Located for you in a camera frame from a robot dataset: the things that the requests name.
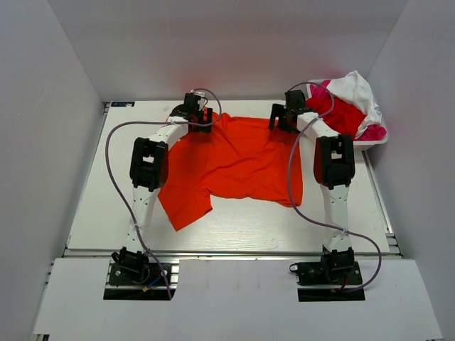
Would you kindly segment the orange t-shirt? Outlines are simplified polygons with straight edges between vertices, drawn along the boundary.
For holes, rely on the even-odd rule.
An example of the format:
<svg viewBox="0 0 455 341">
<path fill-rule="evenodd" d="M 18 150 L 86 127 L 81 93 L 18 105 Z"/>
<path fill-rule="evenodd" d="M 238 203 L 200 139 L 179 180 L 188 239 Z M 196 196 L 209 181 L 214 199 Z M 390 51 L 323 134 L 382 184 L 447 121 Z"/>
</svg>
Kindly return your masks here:
<svg viewBox="0 0 455 341">
<path fill-rule="evenodd" d="M 212 210 L 213 196 L 300 205 L 304 180 L 296 134 L 266 119 L 222 114 L 209 133 L 190 132 L 169 152 L 159 201 L 178 231 Z"/>
</svg>

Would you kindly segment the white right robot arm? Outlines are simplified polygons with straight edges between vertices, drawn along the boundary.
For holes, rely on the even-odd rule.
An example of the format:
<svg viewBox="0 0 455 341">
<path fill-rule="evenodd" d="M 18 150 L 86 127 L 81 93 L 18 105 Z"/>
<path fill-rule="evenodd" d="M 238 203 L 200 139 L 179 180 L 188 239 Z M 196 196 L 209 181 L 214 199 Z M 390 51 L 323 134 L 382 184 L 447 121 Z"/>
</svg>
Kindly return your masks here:
<svg viewBox="0 0 455 341">
<path fill-rule="evenodd" d="M 332 230 L 323 243 L 323 253 L 350 251 L 347 199 L 355 175 L 352 137 L 333 130 L 316 110 L 309 108 L 301 90 L 287 91 L 284 104 L 272 105 L 268 127 L 303 133 L 314 145 L 313 172 L 323 195 L 323 226 Z"/>
</svg>

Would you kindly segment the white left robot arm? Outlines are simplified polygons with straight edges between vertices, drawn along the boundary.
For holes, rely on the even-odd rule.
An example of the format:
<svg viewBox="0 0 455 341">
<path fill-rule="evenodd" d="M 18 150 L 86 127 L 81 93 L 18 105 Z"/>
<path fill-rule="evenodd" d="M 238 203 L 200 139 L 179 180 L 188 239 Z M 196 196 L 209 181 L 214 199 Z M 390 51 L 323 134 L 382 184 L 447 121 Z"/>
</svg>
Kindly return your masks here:
<svg viewBox="0 0 455 341">
<path fill-rule="evenodd" d="M 210 133 L 217 121 L 213 110 L 207 107 L 210 90 L 196 88 L 185 94 L 183 103 L 172 109 L 168 119 L 146 138 L 134 141 L 129 177 L 133 187 L 133 214 L 127 232 L 125 247 L 130 251 L 143 251 L 140 241 L 144 230 L 151 225 L 154 205 L 169 173 L 171 148 L 190 132 Z"/>
</svg>

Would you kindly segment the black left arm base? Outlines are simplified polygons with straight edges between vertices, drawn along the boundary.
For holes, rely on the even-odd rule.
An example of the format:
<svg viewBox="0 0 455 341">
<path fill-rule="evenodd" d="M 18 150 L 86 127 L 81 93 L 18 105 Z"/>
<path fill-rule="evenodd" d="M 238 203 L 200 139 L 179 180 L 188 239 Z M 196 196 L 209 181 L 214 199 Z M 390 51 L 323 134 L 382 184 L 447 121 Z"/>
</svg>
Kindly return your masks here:
<svg viewBox="0 0 455 341">
<path fill-rule="evenodd" d="M 103 299 L 106 301 L 169 301 L 178 280 L 178 266 L 157 264 L 140 251 L 125 247 L 111 254 Z"/>
</svg>

